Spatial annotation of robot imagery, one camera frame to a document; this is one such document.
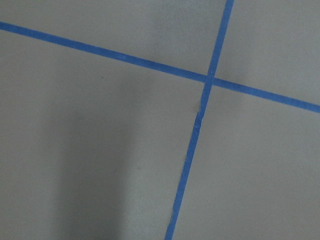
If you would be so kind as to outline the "blue tape line crosswise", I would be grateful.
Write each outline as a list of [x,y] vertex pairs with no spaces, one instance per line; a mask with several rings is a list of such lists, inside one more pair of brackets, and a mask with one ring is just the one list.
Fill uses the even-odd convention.
[[[0,23],[0,29],[2,31],[10,32],[13,34],[22,35],[25,37],[37,39],[40,41],[56,44],[56,45],[71,48],[71,49],[75,49],[75,50],[90,53],[93,55],[102,56],[105,58],[121,61],[124,63],[129,63],[129,64],[132,64],[135,66],[140,66],[143,68],[167,73],[170,75],[186,78],[186,79],[197,81],[197,82],[204,83],[209,78],[207,75],[200,74],[197,72],[192,72],[192,71],[181,69],[178,67],[173,67],[170,65],[150,61],[150,60],[139,58],[136,56],[132,56],[132,55],[124,54],[121,52],[109,50],[106,48],[82,43],[79,41],[67,39],[64,37],[60,37],[60,36],[52,35],[49,33],[29,29],[26,27],[10,24],[10,23],[3,22],[3,21]],[[272,93],[272,92],[265,91],[262,89],[249,87],[246,85],[223,80],[220,78],[214,78],[214,80],[212,81],[212,84],[216,87],[220,87],[220,88],[224,88],[227,90],[255,96],[258,98],[274,101],[277,103],[281,103],[281,104],[289,105],[292,107],[308,110],[311,112],[315,112],[315,113],[320,112],[320,106],[317,104],[310,103],[310,102],[303,101],[303,100],[299,100],[299,99],[292,98],[292,97],[288,97],[288,96],[284,96],[284,95],[280,95],[280,94],[276,94],[276,93]]]

